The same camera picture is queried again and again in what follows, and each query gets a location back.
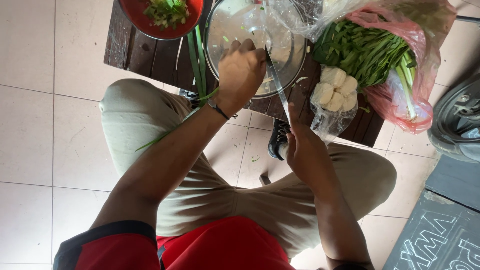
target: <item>red bowl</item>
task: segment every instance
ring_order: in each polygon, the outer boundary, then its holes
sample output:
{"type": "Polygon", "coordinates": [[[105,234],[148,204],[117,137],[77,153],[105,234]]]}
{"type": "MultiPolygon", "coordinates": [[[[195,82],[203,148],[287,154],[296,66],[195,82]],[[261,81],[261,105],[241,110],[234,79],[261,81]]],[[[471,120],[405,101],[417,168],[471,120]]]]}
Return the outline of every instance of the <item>red bowl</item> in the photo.
{"type": "Polygon", "coordinates": [[[160,30],[160,26],[153,25],[153,20],[143,13],[148,7],[149,0],[119,0],[120,7],[125,13],[125,16],[127,16],[138,30],[149,37],[160,40],[171,40],[183,37],[197,26],[200,21],[200,16],[202,15],[204,1],[186,1],[190,15],[186,19],[185,24],[177,24],[177,29],[175,30],[173,30],[172,27],[160,30]]]}

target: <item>shoelace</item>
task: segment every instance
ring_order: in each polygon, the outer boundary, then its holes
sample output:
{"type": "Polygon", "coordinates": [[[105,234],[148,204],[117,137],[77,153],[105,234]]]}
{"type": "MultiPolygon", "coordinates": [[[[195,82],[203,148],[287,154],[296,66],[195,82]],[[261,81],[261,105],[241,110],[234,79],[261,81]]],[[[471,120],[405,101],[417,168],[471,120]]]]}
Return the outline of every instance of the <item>shoelace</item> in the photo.
{"type": "Polygon", "coordinates": [[[276,136],[276,141],[286,138],[287,133],[290,133],[290,125],[288,122],[281,122],[278,124],[278,135],[276,136]]]}

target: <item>person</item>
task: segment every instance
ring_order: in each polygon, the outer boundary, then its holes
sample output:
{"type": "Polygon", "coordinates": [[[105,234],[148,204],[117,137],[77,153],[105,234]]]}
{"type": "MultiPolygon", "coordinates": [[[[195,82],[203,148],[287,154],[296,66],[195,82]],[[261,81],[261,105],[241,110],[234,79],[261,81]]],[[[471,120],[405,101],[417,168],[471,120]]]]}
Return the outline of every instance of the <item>person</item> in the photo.
{"type": "Polygon", "coordinates": [[[392,192],[393,165],[363,149],[327,148],[290,104],[291,133],[279,134],[293,173],[230,186],[202,151],[259,88],[265,51],[233,41],[218,66],[219,91],[184,122],[192,111],[184,97],[136,79],[107,88],[99,107],[121,177],[90,229],[60,245],[54,269],[288,270],[320,239],[331,269],[372,269],[357,220],[392,192]]]}

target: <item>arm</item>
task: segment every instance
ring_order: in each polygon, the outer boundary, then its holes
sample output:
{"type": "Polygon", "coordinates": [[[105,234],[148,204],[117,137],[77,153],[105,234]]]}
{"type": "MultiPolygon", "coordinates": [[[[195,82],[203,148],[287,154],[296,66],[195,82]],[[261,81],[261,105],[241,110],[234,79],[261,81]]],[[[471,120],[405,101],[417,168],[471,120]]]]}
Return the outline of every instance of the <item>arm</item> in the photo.
{"type": "MultiPolygon", "coordinates": [[[[250,100],[266,72],[265,51],[251,39],[232,42],[219,63],[220,89],[214,96],[231,117],[250,100]]],[[[160,202],[186,177],[203,149],[227,120],[208,105],[152,145],[125,172],[108,196],[91,228],[136,220],[156,227],[160,202]]]]}
{"type": "Polygon", "coordinates": [[[365,237],[343,198],[325,143],[299,123],[293,104],[288,108],[292,133],[287,134],[287,162],[315,195],[318,232],[330,269],[344,263],[373,269],[365,237]]]}

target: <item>black tire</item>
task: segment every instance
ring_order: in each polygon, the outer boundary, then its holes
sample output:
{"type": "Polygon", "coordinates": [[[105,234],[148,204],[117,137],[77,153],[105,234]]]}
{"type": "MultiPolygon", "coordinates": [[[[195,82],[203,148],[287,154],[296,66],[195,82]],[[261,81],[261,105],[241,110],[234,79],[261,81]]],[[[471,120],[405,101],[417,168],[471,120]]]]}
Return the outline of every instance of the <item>black tire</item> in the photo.
{"type": "Polygon", "coordinates": [[[438,152],[447,155],[456,160],[478,163],[478,161],[466,157],[459,147],[455,136],[452,136],[449,125],[452,121],[453,104],[463,95],[465,87],[473,82],[480,80],[480,74],[477,74],[468,80],[462,82],[458,86],[448,91],[433,108],[432,127],[427,131],[428,138],[438,152]]]}

